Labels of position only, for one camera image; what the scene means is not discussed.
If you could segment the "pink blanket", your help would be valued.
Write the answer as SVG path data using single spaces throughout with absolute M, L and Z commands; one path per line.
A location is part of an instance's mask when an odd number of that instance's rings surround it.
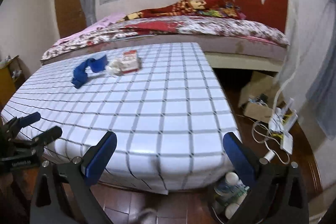
M 103 19 L 97 21 L 96 23 L 88 26 L 87 28 L 85 28 L 84 30 L 78 32 L 78 33 L 74 33 L 70 36 L 64 37 L 64 38 L 60 38 L 55 44 L 54 46 L 58 46 L 64 42 L 68 42 L 70 40 L 74 40 L 79 38 L 81 35 L 85 35 L 88 34 L 92 31 L 97 31 L 100 29 L 103 29 L 111 24 L 116 23 L 118 20 L 121 20 L 122 18 L 124 18 L 126 16 L 126 14 L 124 13 L 112 13 L 109 16 L 104 17 Z

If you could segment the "red patterned blanket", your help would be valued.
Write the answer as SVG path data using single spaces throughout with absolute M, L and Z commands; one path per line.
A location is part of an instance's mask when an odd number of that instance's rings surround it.
M 245 20 L 246 15 L 234 3 L 227 0 L 179 0 L 161 8 L 144 9 L 126 15 L 117 22 L 138 18 L 172 17 L 172 16 L 203 16 L 232 18 Z

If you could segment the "red white small carton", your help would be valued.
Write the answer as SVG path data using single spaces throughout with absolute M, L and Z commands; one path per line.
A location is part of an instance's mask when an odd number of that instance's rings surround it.
M 121 58 L 120 69 L 122 73 L 138 71 L 140 68 L 137 50 L 124 52 Z

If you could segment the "white grid tablecloth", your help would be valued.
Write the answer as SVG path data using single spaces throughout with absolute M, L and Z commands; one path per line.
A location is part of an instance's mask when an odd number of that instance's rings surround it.
M 41 114 L 21 129 L 20 139 L 61 127 L 62 136 L 45 149 L 55 163 L 84 155 L 114 132 L 116 151 L 101 177 L 109 185 L 167 193 L 216 182 L 233 169 L 222 143 L 238 127 L 201 47 L 165 43 L 136 51 L 139 71 L 111 76 L 88 70 L 81 88 L 71 80 L 88 55 L 42 66 L 3 107 L 2 120 Z

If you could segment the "dark blue cloth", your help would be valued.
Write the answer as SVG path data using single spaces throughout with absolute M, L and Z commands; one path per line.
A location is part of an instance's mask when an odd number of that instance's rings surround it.
M 96 73 L 97 65 L 96 59 L 90 58 L 78 65 L 73 71 L 73 77 L 71 83 L 76 89 L 81 88 L 88 80 L 88 74 L 86 73 L 87 67 L 90 67 L 92 72 Z

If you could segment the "white wifi router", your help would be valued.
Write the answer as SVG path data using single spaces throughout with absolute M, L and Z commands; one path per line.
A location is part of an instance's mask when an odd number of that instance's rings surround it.
M 270 133 L 280 135 L 280 149 L 289 155 L 293 153 L 293 137 L 289 133 L 289 130 L 298 118 L 296 110 L 291 109 L 293 102 L 294 99 L 290 98 L 289 102 L 284 107 L 276 108 L 268 124 Z

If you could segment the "blue plastic cup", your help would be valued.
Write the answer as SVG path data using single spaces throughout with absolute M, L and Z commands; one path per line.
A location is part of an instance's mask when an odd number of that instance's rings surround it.
M 104 71 L 107 64 L 107 55 L 104 53 L 99 53 L 88 59 L 88 66 L 93 73 Z

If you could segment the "yellow side cabinet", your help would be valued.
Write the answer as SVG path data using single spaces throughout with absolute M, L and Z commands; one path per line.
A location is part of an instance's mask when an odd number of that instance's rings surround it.
M 26 77 L 20 65 L 19 56 L 1 61 L 1 109 L 25 82 Z

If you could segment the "black trash bin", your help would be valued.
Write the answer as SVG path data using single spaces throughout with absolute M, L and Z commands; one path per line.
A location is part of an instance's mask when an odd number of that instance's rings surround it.
M 207 205 L 216 223 L 228 223 L 254 186 L 260 172 L 238 174 L 236 169 L 206 176 Z

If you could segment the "green white milk carton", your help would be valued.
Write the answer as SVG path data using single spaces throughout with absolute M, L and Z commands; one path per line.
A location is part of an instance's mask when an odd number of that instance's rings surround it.
M 247 194 L 249 186 L 244 185 L 239 181 L 236 185 L 229 185 L 219 194 L 218 202 L 221 206 L 228 206 L 236 201 L 240 196 Z

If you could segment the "blue patterned paper cup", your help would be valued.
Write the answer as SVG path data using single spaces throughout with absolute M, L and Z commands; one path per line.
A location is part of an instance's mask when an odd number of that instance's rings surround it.
M 229 199 L 238 189 L 238 182 L 238 175 L 234 172 L 228 172 L 217 182 L 214 190 L 219 196 L 224 197 L 224 199 Z

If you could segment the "red heart headboard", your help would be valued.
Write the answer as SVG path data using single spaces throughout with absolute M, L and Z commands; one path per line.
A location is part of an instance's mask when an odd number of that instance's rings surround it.
M 246 19 L 285 31 L 289 0 L 227 0 L 240 7 Z

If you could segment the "red paper cup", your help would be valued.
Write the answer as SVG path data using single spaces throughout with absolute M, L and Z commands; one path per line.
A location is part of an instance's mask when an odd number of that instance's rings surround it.
M 232 216 L 236 213 L 240 205 L 243 203 L 246 196 L 240 196 L 236 201 L 230 203 L 225 209 L 225 216 L 227 219 L 231 219 Z

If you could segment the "white tissue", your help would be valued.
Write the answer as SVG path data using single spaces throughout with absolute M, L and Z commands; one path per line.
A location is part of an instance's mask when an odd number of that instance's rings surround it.
M 106 66 L 105 70 L 108 72 L 111 76 L 120 76 L 123 75 L 123 71 L 121 69 L 121 60 L 120 59 L 114 59 L 111 60 Z

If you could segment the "cardboard box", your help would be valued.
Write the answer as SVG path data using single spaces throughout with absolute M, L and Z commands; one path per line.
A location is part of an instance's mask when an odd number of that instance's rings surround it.
M 273 77 L 254 71 L 250 82 L 240 92 L 238 107 L 244 116 L 267 124 L 279 89 Z

